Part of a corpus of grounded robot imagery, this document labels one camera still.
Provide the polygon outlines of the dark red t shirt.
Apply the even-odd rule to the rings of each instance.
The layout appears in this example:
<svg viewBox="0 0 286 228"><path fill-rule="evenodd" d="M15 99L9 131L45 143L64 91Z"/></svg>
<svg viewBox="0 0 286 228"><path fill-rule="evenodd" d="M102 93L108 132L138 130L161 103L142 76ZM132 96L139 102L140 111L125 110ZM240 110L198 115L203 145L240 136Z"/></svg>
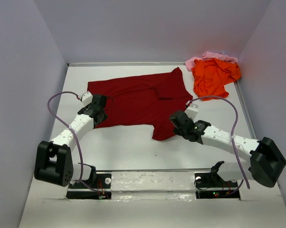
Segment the dark red t shirt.
<svg viewBox="0 0 286 228"><path fill-rule="evenodd" d="M184 111L192 99L178 67L168 73L92 81L87 90L109 98L105 107L108 118L97 128L151 125L152 138L157 141L174 136L169 117L178 110Z"/></svg>

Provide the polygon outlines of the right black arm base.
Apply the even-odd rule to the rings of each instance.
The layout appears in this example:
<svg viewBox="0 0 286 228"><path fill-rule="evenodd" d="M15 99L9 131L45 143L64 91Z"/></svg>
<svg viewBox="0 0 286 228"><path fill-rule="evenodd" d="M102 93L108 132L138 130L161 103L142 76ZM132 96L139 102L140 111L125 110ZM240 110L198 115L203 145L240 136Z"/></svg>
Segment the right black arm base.
<svg viewBox="0 0 286 228"><path fill-rule="evenodd" d="M194 174L195 196L197 199L240 199L239 185L236 182L224 181L219 175L223 161L212 166L209 172Z"/></svg>

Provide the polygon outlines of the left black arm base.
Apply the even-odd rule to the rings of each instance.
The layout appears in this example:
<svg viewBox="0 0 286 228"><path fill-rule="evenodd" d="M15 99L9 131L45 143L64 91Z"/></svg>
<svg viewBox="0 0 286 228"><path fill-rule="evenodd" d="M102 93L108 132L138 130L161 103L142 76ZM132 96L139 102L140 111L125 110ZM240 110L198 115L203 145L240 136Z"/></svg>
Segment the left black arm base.
<svg viewBox="0 0 286 228"><path fill-rule="evenodd" d="M70 200L110 200L111 172L98 172L94 166L84 164L84 168L91 168L89 179L69 184L66 198Z"/></svg>

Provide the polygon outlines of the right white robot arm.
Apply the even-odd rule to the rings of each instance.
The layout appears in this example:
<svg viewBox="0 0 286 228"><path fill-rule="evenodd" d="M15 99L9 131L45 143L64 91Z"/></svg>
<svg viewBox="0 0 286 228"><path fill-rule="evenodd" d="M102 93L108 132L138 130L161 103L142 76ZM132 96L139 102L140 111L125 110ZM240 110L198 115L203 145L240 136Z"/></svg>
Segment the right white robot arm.
<svg viewBox="0 0 286 228"><path fill-rule="evenodd" d="M173 113L169 119L175 127L174 133L184 139L235 155L235 163L219 161L212 167L209 180L214 186L243 179L272 188L286 166L286 159L270 138L256 140L231 135L209 122L194 122L183 111Z"/></svg>

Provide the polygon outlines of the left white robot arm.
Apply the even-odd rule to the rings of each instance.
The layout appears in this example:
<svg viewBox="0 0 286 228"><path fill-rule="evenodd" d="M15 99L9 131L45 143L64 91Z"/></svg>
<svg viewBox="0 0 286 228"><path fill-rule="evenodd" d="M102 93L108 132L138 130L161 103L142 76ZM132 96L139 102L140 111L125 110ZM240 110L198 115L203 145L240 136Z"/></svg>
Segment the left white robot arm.
<svg viewBox="0 0 286 228"><path fill-rule="evenodd" d="M53 115L65 129L57 137L37 146L34 178L62 187L81 183L91 189L97 179L96 168L84 164L80 140L108 118L105 113L108 98L86 92L77 99L83 107L70 124Z"/></svg>

